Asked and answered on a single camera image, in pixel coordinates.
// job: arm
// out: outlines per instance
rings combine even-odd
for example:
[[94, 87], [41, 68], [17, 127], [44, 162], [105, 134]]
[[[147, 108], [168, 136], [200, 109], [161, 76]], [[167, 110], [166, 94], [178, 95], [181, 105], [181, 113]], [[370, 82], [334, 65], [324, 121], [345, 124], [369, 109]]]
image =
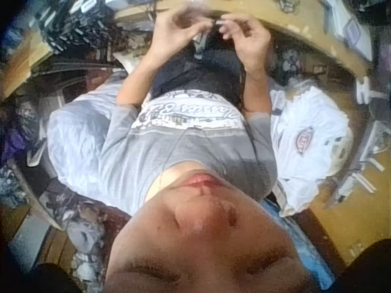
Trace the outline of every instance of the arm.
[[219, 31], [223, 39], [233, 39], [236, 53], [246, 71], [244, 115], [249, 118], [254, 112], [270, 114], [272, 105], [265, 72], [270, 33], [249, 15], [226, 14], [221, 18], [224, 23]]
[[203, 7], [187, 3], [158, 15], [151, 48], [123, 83], [117, 96], [118, 105], [141, 106], [158, 69], [197, 34], [212, 28], [213, 21], [205, 14]]

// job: nose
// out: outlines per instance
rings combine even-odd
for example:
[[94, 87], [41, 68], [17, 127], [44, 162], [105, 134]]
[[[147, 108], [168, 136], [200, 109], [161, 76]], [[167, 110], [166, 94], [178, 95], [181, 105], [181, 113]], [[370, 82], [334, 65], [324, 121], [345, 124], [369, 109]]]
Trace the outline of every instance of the nose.
[[179, 204], [175, 219], [184, 236], [210, 239], [227, 235], [236, 224], [232, 203], [212, 195], [202, 195]]

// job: team logo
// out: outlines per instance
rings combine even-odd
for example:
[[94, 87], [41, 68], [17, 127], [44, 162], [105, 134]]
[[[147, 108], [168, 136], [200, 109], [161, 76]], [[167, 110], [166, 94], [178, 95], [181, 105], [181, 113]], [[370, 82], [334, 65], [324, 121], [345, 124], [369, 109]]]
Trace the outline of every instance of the team logo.
[[299, 132], [298, 136], [296, 137], [296, 141], [294, 146], [296, 147], [296, 151], [298, 151], [299, 155], [303, 157], [305, 151], [308, 149], [308, 147], [311, 144], [312, 137], [313, 137], [314, 130], [313, 128], [307, 127]]

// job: blue fabric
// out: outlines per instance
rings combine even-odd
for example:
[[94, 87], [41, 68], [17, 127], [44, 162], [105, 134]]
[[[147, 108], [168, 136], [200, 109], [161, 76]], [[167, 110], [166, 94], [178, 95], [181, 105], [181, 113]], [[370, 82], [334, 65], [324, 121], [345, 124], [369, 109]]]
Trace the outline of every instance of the blue fabric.
[[335, 281], [335, 277], [299, 225], [289, 217], [279, 217], [280, 209], [270, 201], [264, 200], [261, 205], [279, 226], [286, 229], [296, 247], [301, 262], [312, 273], [320, 288], [322, 290], [328, 289]]

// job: lips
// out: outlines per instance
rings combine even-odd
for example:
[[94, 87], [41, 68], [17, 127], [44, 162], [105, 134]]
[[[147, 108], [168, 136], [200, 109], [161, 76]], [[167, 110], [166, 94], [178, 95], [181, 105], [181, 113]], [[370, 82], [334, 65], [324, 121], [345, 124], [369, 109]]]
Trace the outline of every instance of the lips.
[[201, 186], [207, 186], [207, 187], [217, 187], [217, 186], [223, 186], [220, 180], [218, 180], [216, 177], [210, 175], [209, 173], [197, 173], [186, 180], [184, 180], [180, 186], [192, 186], [192, 187], [201, 187]]

